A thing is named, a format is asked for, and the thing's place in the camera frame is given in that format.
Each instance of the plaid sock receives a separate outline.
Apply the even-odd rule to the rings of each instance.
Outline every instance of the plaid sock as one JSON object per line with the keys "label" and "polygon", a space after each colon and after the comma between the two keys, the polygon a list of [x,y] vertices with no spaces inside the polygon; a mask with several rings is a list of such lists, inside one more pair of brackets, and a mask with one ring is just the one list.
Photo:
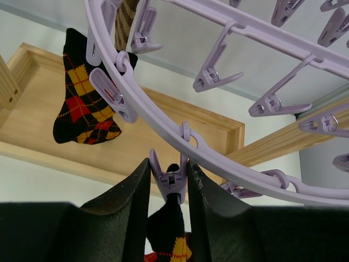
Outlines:
{"label": "plaid sock", "polygon": [[117,50],[126,50],[139,1],[123,0],[117,10],[115,19],[115,47]]}
{"label": "plaid sock", "polygon": [[[169,166],[167,172],[179,169],[177,164]],[[147,239],[156,254],[145,257],[157,262],[185,262],[191,258],[187,245],[189,235],[184,230],[182,210],[177,200],[177,193],[167,196],[166,204],[148,218]]]}
{"label": "plaid sock", "polygon": [[[81,144],[98,144],[120,135],[113,121],[114,111],[89,82],[95,68],[86,61],[87,38],[77,30],[68,28],[63,49],[65,67],[65,100],[53,125],[53,137],[59,144],[75,141]],[[137,56],[129,53],[133,68]]]}

